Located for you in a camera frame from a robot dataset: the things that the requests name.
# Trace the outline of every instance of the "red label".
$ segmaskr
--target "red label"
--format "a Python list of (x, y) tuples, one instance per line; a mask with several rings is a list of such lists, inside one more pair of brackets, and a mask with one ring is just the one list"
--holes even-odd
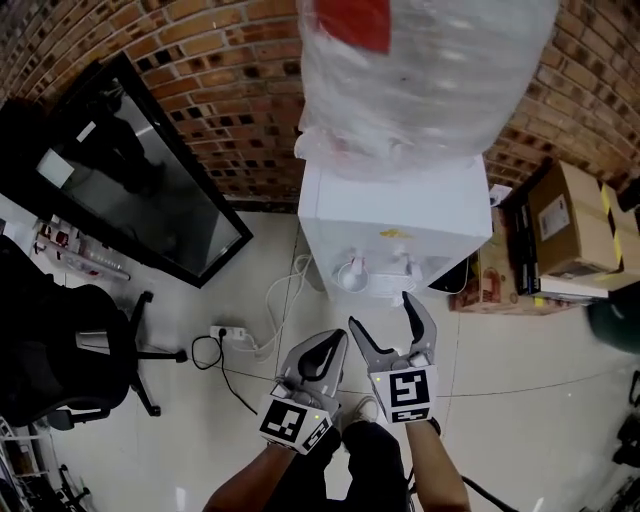
[(389, 53), (389, 0), (315, 0), (318, 22), (342, 42), (374, 52)]

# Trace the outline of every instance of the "shoe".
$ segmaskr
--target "shoe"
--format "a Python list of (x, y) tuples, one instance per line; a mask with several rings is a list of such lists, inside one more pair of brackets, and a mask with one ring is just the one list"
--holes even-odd
[(365, 396), (360, 403), (356, 405), (356, 408), (350, 415), (349, 422), (345, 425), (345, 428), (351, 423), (358, 421), (366, 421), (368, 423), (375, 423), (378, 420), (378, 414), (380, 413), (380, 406), (378, 401), (372, 396)]

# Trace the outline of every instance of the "green trash bin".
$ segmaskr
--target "green trash bin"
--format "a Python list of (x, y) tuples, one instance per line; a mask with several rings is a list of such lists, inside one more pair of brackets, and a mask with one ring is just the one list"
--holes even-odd
[(625, 352), (640, 354), (640, 287), (633, 285), (610, 302), (591, 304), (587, 316), (593, 334)]

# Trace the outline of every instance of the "brick wall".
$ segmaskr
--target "brick wall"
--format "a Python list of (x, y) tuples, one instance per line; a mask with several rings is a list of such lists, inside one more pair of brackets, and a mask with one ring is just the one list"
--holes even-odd
[[(517, 186), (551, 155), (623, 188), (640, 168), (640, 12), (562, 0), (517, 111), (485, 154)], [(295, 201), (304, 105), (294, 0), (9, 0), (0, 102), (51, 103), (92, 60), (125, 51), (220, 190)]]
[(640, 175), (640, 10), (561, 4), (536, 75), (485, 153), (489, 181), (517, 186), (552, 156), (622, 190)]

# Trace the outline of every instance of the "leg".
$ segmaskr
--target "leg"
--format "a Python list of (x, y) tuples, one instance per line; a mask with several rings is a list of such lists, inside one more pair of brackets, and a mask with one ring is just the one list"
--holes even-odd
[(78, 505), (80, 505), (80, 502), (84, 498), (86, 498), (87, 496), (90, 496), (90, 495), (91, 495), (91, 491), (85, 487), (84, 489), (82, 489), (82, 492), (80, 494), (78, 494), (77, 496), (72, 496), (71, 499), (69, 499), (69, 501), (67, 501), (65, 503), (65, 505), (67, 507), (77, 508)]
[(140, 326), (140, 322), (142, 321), (142, 314), (144, 313), (144, 305), (147, 303), (151, 303), (153, 301), (153, 293), (144, 292), (138, 298), (138, 302), (136, 302), (136, 307), (133, 309), (133, 314), (131, 315), (131, 320), (129, 321), (129, 326), (131, 327), (131, 335), (135, 341), (138, 334), (138, 327)]
[(331, 428), (308, 455), (296, 455), (263, 512), (325, 511), (324, 470), (338, 448), (340, 433)]
[(358, 421), (342, 436), (351, 454), (353, 482), (347, 494), (349, 510), (406, 512), (408, 484), (398, 441), (377, 423)]
[(144, 405), (144, 408), (149, 413), (149, 416), (160, 416), (160, 413), (161, 413), (160, 407), (158, 407), (157, 405), (151, 404), (151, 400), (149, 400), (149, 397), (147, 396), (147, 392), (145, 391), (144, 386), (142, 385), (142, 381), (140, 380), (140, 375), (138, 375), (138, 372), (136, 372), (131, 378), (131, 389), (133, 389), (136, 393), (138, 393), (138, 396), (140, 397), (140, 401), (142, 402), (142, 405)]
[(187, 352), (178, 350), (175, 354), (162, 352), (138, 352), (138, 359), (171, 359), (176, 363), (184, 363), (187, 361)]

